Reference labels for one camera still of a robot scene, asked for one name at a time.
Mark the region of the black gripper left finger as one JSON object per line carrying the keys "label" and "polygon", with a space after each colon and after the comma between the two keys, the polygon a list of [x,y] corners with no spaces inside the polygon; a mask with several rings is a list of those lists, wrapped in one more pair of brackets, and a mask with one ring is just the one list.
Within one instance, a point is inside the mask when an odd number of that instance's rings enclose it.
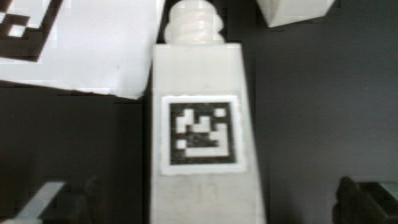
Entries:
{"label": "black gripper left finger", "polygon": [[80,186],[46,182],[11,224],[105,224],[99,179],[92,177]]}

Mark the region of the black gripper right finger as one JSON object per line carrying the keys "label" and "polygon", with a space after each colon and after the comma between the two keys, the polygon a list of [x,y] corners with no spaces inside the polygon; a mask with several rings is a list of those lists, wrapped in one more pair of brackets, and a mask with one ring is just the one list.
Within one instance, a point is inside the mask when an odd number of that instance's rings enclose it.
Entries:
{"label": "black gripper right finger", "polygon": [[398,224],[398,182],[339,180],[334,224]]}

